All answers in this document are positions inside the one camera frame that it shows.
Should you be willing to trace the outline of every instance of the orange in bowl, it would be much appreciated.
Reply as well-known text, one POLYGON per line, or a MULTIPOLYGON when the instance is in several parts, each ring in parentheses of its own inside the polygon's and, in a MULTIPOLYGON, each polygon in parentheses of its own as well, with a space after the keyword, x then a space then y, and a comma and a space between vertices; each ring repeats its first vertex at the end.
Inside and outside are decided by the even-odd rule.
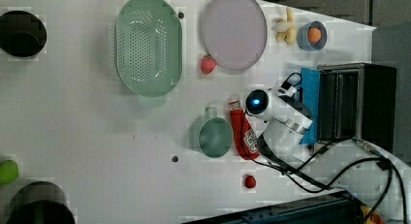
POLYGON ((308 30, 308 42, 311 44, 316 44, 321 39, 321 31, 318 28, 310 28, 308 30))

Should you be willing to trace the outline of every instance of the black bowl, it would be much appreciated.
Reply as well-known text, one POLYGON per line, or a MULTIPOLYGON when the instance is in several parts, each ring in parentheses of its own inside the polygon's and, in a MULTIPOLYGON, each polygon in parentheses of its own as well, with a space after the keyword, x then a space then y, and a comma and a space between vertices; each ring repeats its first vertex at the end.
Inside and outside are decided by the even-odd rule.
POLYGON ((47 41, 43 23, 24 11, 11 11, 0 16, 0 48, 18 57, 39 53, 47 41))

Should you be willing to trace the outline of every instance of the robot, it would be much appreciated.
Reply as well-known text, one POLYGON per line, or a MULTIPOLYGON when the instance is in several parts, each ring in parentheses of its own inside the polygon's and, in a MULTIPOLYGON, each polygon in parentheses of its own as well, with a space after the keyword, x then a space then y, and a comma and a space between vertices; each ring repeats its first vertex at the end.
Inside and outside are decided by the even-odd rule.
POLYGON ((269 162, 267 166, 290 179, 296 175, 320 188, 310 191, 299 185, 307 192, 342 188, 364 204, 378 207, 388 223, 411 220, 407 206, 411 192, 408 165, 378 145, 356 138, 326 144, 308 160, 300 160, 293 155, 306 147, 300 141, 312 123, 310 112, 302 103, 279 94, 273 89, 258 89, 249 93, 245 101, 246 113, 269 121, 258 140, 258 150, 269 162))

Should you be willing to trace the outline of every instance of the black pot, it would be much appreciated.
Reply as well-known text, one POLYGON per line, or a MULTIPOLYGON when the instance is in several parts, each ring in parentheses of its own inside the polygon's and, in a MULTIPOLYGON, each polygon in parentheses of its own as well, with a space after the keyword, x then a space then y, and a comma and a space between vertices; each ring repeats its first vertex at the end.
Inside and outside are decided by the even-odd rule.
POLYGON ((11 11, 0 16, 0 48, 18 57, 39 53, 47 41, 43 23, 24 11, 11 11))
POLYGON ((15 195, 7 224, 76 224, 63 191, 49 182, 31 183, 15 195))

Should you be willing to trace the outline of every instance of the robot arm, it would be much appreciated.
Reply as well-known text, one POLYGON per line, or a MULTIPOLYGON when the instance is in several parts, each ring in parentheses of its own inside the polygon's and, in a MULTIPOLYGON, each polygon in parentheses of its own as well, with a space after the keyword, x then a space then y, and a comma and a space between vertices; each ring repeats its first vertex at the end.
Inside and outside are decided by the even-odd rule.
POLYGON ((294 150, 302 147, 299 145, 300 140, 312 123, 304 113, 303 104, 290 104, 270 90, 255 90, 248 95, 246 108, 250 115, 270 121, 258 145, 261 155, 269 162, 313 185, 325 188, 348 165, 356 164, 359 160, 364 161, 346 170, 331 184, 331 188, 342 188, 373 207, 390 181, 391 186, 378 210, 386 220, 404 219, 401 184, 395 174, 392 174, 392 179, 389 180, 392 169, 390 167, 395 167, 403 180, 406 204, 409 204, 411 192, 411 168, 390 152, 367 141, 353 139, 328 146, 322 150, 321 155, 306 163, 293 156, 294 150), (390 160, 391 164, 384 164, 383 162, 388 162, 385 159, 390 160))

